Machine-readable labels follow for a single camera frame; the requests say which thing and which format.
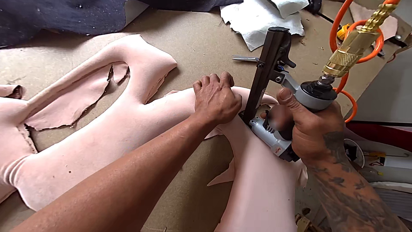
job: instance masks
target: workbench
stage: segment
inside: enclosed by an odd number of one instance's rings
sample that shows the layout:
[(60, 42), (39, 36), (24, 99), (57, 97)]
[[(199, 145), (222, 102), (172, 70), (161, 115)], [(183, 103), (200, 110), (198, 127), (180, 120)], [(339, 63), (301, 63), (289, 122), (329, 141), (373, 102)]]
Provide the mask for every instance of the workbench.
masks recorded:
[[(376, 9), (379, 4), (374, 0), (358, 2), (370, 9)], [(324, 0), (321, 12), (334, 18), (341, 5), (339, 2)], [(323, 65), (332, 54), (329, 49), (332, 24), (306, 11), (301, 11), (301, 16), (305, 36), (292, 36), (289, 55), (297, 66), (295, 69), (287, 68), (299, 83), (318, 79)], [(353, 21), (347, 12), (342, 25), (349, 22)], [(400, 20), (398, 34), (402, 39), (410, 31), (411, 27)], [(24, 86), (27, 90), (24, 99), (29, 99), (106, 44), (135, 33), (140, 33), (145, 41), (172, 55), (178, 63), (178, 67), (169, 73), (151, 100), (160, 98), (171, 90), (190, 88), (194, 81), (205, 74), (220, 74), (222, 71), (230, 72), (237, 86), (251, 87), (256, 64), (233, 61), (231, 57), (233, 54), (258, 57), (261, 48), (250, 52), (242, 37), (222, 21), (219, 9), (213, 9), (210, 13), (198, 13), (149, 8), (121, 33), (96, 37), (42, 31), (27, 44), (0, 50), (0, 83)], [(384, 58), (376, 57), (357, 64), (350, 71), (345, 90), (358, 99), (397, 49), (397, 46), (386, 43), (384, 52), (387, 55)], [(119, 86), (110, 82), (101, 99), (87, 109), (73, 126), (32, 131), (37, 149), (46, 149), (95, 119), (120, 96), (126, 85), (127, 80)], [(279, 85), (270, 83), (266, 91), (275, 96), (280, 88)], [(338, 102), (345, 115), (351, 108), (350, 101), (345, 96), (339, 96)], [(167, 232), (213, 231), (226, 207), (232, 184), (206, 185), (228, 167), (231, 159), (232, 150), (224, 136), (205, 140), (167, 188), (141, 231), (162, 232), (165, 228)], [(296, 201), (297, 212), (303, 207), (312, 207), (313, 213), (316, 213), (313, 208), (319, 208), (319, 203), (309, 188), (304, 193), (298, 190)], [(33, 212), (15, 192), (0, 204), (0, 232), (8, 231)]]

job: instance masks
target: right hand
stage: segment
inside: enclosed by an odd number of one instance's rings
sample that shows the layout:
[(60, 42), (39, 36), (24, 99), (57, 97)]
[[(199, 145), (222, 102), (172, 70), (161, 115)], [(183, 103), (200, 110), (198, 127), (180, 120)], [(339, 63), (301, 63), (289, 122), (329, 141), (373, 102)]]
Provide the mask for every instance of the right hand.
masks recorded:
[(293, 114), (293, 151), (304, 163), (328, 159), (330, 150), (326, 148), (323, 136), (328, 132), (343, 131), (344, 120), (340, 105), (333, 102), (328, 108), (312, 113), (296, 100), (288, 88), (282, 88), (278, 92), (277, 100)]

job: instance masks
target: forearm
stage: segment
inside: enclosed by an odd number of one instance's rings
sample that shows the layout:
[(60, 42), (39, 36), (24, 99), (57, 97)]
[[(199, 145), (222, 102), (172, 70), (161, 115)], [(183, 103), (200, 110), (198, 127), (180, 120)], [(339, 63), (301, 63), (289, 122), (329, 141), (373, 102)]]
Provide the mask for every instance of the forearm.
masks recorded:
[(138, 231), (181, 166), (214, 127), (196, 114), (190, 116), (89, 176), (15, 231)]
[(343, 133), (324, 135), (327, 160), (303, 160), (318, 183), (318, 194), (334, 232), (409, 230), (379, 198), (372, 186), (350, 165)]

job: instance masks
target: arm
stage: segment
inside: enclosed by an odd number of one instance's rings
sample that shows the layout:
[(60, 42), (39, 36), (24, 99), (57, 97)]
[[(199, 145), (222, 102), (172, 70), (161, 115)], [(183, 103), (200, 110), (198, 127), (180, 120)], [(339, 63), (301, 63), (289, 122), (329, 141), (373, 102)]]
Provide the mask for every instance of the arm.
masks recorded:
[(339, 104), (334, 102), (314, 114), (289, 89), (282, 89), (277, 98), (293, 113), (293, 150), (317, 180), (319, 200), (333, 232), (409, 232), (350, 165), (343, 147), (344, 121)]
[(195, 82), (195, 113), (188, 119), (92, 174), (14, 231), (139, 231), (207, 134), (240, 110), (232, 76), (221, 77)]

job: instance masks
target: tattooed forearm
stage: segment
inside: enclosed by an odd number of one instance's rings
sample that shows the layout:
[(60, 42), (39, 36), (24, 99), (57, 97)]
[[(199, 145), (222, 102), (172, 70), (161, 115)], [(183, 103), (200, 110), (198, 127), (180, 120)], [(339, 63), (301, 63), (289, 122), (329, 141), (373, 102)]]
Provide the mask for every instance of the tattooed forearm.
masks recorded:
[(317, 179), (319, 199), (333, 232), (408, 232), (350, 165), (343, 147), (343, 133), (331, 132), (323, 138), (334, 161), (311, 164), (308, 168)]

